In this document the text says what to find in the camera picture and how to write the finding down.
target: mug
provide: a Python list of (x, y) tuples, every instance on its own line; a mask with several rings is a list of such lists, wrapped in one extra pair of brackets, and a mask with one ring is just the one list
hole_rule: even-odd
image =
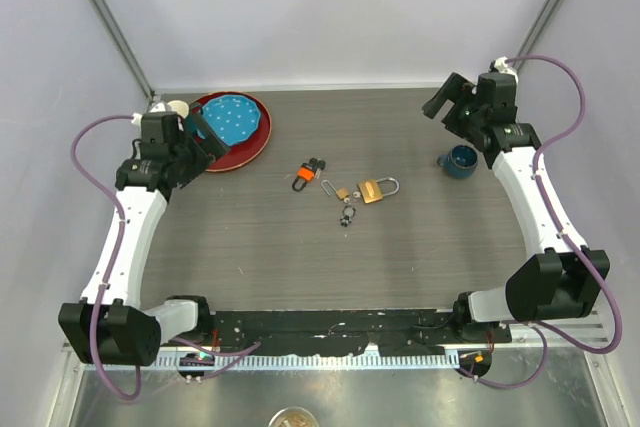
[(466, 179), (478, 166), (478, 154), (467, 145), (456, 145), (448, 154), (438, 156), (437, 163), (454, 179)]

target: white cable clip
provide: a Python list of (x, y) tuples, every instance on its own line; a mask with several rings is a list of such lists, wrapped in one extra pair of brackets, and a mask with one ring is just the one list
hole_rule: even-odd
[(139, 114), (137, 112), (133, 113), (133, 116), (131, 118), (131, 123), (133, 125), (135, 125), (136, 127), (140, 127), (140, 121), (142, 120), (142, 114)]
[(516, 71), (516, 69), (514, 69), (509, 64), (507, 64), (505, 62), (506, 60), (507, 60), (506, 57), (498, 57), (491, 64), (492, 70), (496, 70), (501, 74), (513, 75), (516, 78), (516, 84), (517, 84), (518, 83), (518, 72)]

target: blue plate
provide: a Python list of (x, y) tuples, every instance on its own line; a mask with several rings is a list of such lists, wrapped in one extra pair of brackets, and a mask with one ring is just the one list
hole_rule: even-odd
[(202, 118), (228, 146), (241, 144), (258, 130), (260, 109), (244, 95), (222, 95), (202, 107)]

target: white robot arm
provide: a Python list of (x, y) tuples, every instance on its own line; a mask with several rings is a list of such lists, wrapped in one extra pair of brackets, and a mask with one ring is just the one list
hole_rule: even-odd
[[(116, 174), (116, 198), (124, 209), (126, 225), (100, 304), (98, 337), (104, 363), (149, 365), (160, 345), (173, 337), (194, 329), (203, 335), (210, 332), (209, 307), (203, 297), (173, 297), (141, 312), (140, 287), (151, 241), (171, 191), (187, 185), (229, 147), (199, 115), (189, 115), (184, 102), (158, 103), (148, 113), (134, 115), (132, 123), (141, 128), (139, 158), (134, 154)], [(69, 343), (83, 362), (91, 361), (90, 311), (103, 285), (120, 222), (116, 209), (98, 265), (80, 301), (63, 304), (58, 315)]]
[[(465, 322), (519, 322), (583, 317), (591, 312), (600, 287), (566, 244), (567, 234), (605, 278), (609, 259), (604, 251), (591, 251), (567, 217), (551, 184), (543, 156), (533, 172), (540, 141), (530, 124), (516, 120), (517, 75), (505, 58), (494, 61), (490, 72), (473, 84), (453, 73), (423, 106), (433, 119), (447, 101), (445, 128), (484, 154), (487, 166), (504, 187), (522, 229), (527, 261), (506, 285), (461, 294)], [(544, 203), (536, 183), (542, 184), (562, 224), (561, 232)]]

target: wood grain surface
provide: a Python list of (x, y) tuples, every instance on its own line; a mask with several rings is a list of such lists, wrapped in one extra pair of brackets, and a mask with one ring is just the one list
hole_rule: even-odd
[[(422, 115), (433, 91), (253, 95), (273, 116), (269, 145), (238, 171), (174, 192), (151, 246), (143, 307), (177, 294), (227, 310), (450, 307), (524, 262), (515, 215), (484, 161), (463, 181), (436, 165), (460, 142)], [(343, 204), (320, 181), (291, 189), (310, 157), (326, 160), (321, 178), (336, 188), (392, 176), (400, 192), (356, 204), (353, 224), (341, 227)]]

